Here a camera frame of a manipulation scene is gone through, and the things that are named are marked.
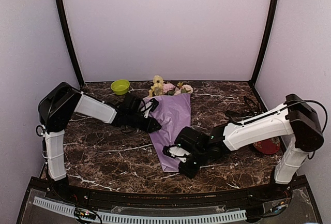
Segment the pink purple wrapping paper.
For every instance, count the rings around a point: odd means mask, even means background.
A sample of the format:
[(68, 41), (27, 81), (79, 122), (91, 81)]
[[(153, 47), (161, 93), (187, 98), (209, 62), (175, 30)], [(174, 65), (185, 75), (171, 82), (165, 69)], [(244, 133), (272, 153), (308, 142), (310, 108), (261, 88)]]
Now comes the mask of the pink purple wrapping paper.
[(179, 159), (163, 154), (163, 148), (174, 144), (184, 127), (191, 125), (191, 94), (156, 96), (158, 107), (149, 114), (161, 125), (161, 129), (149, 134), (163, 172), (178, 172)]

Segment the pale yellow flower stem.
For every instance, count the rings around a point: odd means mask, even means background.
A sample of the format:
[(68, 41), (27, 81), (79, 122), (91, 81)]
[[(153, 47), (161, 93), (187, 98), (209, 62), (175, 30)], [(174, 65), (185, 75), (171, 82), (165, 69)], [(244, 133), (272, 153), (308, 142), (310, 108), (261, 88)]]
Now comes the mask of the pale yellow flower stem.
[(148, 91), (149, 97), (154, 96), (161, 96), (164, 94), (163, 92), (163, 85), (164, 81), (163, 78), (159, 75), (154, 76), (153, 78), (153, 86), (151, 86), (150, 90)]

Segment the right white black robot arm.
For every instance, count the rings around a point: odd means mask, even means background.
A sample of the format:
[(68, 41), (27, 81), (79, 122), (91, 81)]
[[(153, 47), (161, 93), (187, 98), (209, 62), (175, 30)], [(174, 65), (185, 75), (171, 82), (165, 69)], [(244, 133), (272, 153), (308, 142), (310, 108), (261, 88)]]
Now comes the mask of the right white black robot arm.
[(290, 183), (310, 153), (324, 143), (324, 130), (311, 103), (295, 94), (287, 95), (285, 102), (270, 111), (240, 122), (215, 126), (209, 135), (191, 127), (183, 128), (173, 145), (164, 148), (171, 158), (178, 158), (179, 172), (194, 178), (203, 165), (213, 159), (244, 146), (279, 136), (291, 136), (290, 144), (274, 170), (274, 180), (264, 188), (264, 196), (275, 200)]

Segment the pink rose stem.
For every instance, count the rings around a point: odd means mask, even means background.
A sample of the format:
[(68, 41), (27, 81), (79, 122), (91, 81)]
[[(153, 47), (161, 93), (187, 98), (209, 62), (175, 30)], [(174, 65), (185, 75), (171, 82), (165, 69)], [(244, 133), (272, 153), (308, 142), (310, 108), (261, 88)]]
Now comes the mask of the pink rose stem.
[(176, 86), (172, 83), (165, 83), (162, 89), (164, 95), (173, 96), (175, 93)]

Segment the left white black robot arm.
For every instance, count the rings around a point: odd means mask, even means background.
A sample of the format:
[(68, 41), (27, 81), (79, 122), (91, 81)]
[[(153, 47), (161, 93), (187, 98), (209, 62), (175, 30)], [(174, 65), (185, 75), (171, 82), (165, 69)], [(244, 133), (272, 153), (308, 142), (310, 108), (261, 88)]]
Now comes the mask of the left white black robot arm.
[(48, 175), (54, 181), (53, 193), (62, 201), (73, 197), (73, 190), (64, 182), (67, 172), (64, 162), (64, 134), (74, 113), (95, 118), (115, 127), (129, 126), (147, 133), (161, 129), (161, 124), (149, 115), (158, 107), (155, 99), (143, 99), (126, 93), (116, 105), (98, 100), (66, 82), (60, 83), (38, 105), (43, 138), (43, 157), (48, 165)]

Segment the pink carnation stem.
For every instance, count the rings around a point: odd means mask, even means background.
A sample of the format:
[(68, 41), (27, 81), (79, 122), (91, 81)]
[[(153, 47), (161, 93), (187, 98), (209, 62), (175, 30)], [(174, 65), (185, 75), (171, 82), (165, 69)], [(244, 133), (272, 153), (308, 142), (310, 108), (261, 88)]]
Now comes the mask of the pink carnation stem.
[(193, 87), (187, 84), (186, 82), (178, 82), (177, 87), (175, 88), (174, 95), (179, 94), (192, 94), (193, 93)]

